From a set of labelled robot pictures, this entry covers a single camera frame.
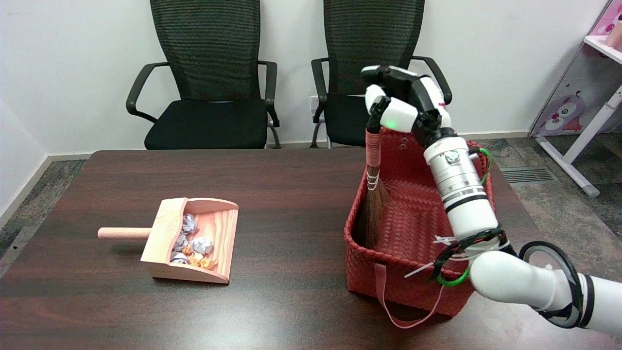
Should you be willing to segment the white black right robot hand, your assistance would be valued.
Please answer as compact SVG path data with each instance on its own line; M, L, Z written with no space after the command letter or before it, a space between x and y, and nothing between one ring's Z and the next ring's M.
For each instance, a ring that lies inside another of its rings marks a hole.
M456 135L446 109L451 97L428 74L396 66L367 66L361 75L369 84L364 96L367 132L378 134L386 128L409 133L424 148Z

